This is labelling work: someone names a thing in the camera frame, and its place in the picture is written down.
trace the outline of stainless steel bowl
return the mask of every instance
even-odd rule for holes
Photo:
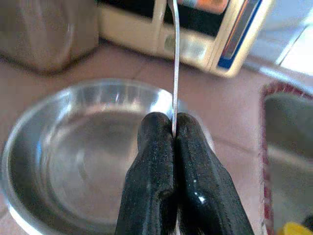
[[[12,216],[29,234],[113,234],[138,126],[149,112],[171,118],[171,110],[167,91],[118,79],[80,84],[35,105],[2,156]],[[182,103],[179,110],[187,112]]]

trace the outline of blue trim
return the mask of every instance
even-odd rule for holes
[[[250,26],[251,26],[251,24],[252,24],[252,22],[253,22],[253,20],[254,20],[254,17],[255,17],[255,15],[256,15],[256,13],[258,12],[258,10],[259,10],[259,8],[260,8],[261,3],[262,3],[262,0],[260,0],[260,1],[258,2],[258,5],[257,5],[256,8],[254,9],[254,12],[253,12],[253,14],[252,14],[252,17],[250,18],[250,21],[249,21],[249,23],[248,23],[248,25],[247,25],[247,27],[246,27],[244,33],[243,33],[243,35],[242,35],[242,37],[241,37],[241,39],[240,39],[238,45],[237,45],[237,48],[236,48],[236,50],[235,50],[233,56],[232,56],[230,59],[229,59],[229,58],[224,58],[223,56],[221,56],[221,57],[220,57],[220,60],[219,60],[219,63],[218,63],[218,66],[219,66],[219,67],[222,67],[222,68],[225,68],[225,69],[229,69],[229,68],[231,67],[231,65],[233,64],[234,59],[235,59],[235,57],[236,57],[236,55],[237,55],[237,53],[238,53],[238,51],[239,51],[241,45],[243,44],[243,41],[244,41],[244,39],[245,39],[245,37],[246,37],[246,34],[248,33],[248,31],[249,31],[249,29],[250,29]]]

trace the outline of yellow object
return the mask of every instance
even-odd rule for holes
[[[289,222],[280,229],[277,235],[313,235],[313,232],[300,224]]]

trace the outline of metal bowl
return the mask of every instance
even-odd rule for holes
[[[29,234],[114,234],[138,126],[149,112],[171,118],[171,110],[167,91],[118,79],[80,84],[35,105],[2,156],[12,216]],[[188,112],[181,102],[179,110]]]

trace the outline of tiled countertop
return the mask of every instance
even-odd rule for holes
[[[127,78],[172,89],[173,64],[159,58],[104,44],[92,55],[63,73],[38,75],[19,66],[0,62],[0,148],[18,116],[48,94],[79,81]],[[216,153],[233,178],[256,235],[261,234],[263,207],[260,153],[260,90],[272,79],[241,69],[231,80],[181,66],[179,99],[202,118]],[[15,223],[0,195],[0,234],[26,234]]]

